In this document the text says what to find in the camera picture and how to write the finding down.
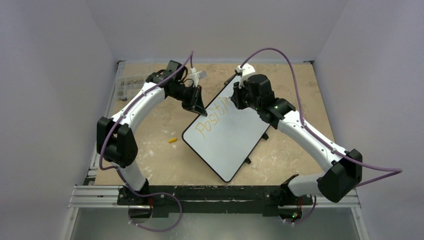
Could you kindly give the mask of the white whiteboard black frame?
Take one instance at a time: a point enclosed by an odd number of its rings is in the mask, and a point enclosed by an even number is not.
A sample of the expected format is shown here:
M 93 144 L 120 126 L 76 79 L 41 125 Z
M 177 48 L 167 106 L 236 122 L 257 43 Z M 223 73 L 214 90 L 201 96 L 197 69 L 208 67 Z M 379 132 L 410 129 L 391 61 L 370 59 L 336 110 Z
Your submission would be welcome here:
M 251 108 L 239 110 L 230 100 L 234 76 L 182 132 L 182 140 L 225 183 L 229 183 L 270 125 Z

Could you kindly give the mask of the yellow marker cap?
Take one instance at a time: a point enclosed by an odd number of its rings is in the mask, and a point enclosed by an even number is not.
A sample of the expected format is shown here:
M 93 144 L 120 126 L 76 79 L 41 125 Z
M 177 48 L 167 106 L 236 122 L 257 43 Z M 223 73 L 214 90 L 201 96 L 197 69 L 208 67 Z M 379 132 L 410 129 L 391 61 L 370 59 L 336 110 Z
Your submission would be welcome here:
M 170 139 L 168 142 L 171 144 L 171 143 L 175 143 L 177 140 L 178 139 L 175 137 L 175 138 Z

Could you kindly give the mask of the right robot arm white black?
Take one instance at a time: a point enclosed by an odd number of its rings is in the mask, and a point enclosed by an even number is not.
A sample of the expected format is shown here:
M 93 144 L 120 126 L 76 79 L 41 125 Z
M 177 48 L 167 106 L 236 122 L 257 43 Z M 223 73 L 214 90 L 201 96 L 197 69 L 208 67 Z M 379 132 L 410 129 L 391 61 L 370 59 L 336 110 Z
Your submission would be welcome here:
M 321 167 L 322 173 L 294 174 L 280 186 L 279 205 L 294 203 L 305 195 L 322 195 L 338 203 L 362 181 L 362 154 L 350 151 L 325 137 L 307 121 L 295 106 L 275 96 L 271 82 L 264 74 L 254 74 L 233 84 L 230 100 L 238 110 L 253 109 L 259 118 L 289 136 Z

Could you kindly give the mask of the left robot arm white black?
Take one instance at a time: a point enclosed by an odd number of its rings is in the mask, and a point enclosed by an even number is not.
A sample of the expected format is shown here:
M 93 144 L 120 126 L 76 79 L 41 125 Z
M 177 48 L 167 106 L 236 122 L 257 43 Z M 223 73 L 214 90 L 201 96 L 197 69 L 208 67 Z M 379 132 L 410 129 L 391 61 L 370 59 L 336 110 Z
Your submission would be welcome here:
M 181 102 L 184 110 L 201 116 L 207 111 L 202 100 L 199 81 L 205 71 L 187 68 L 169 61 L 165 69 L 150 74 L 141 90 L 119 112 L 101 117 L 96 124 L 96 151 L 101 161 L 107 161 L 118 172 L 129 197 L 138 205 L 149 199 L 149 183 L 138 167 L 138 145 L 135 132 L 147 115 L 167 97 Z

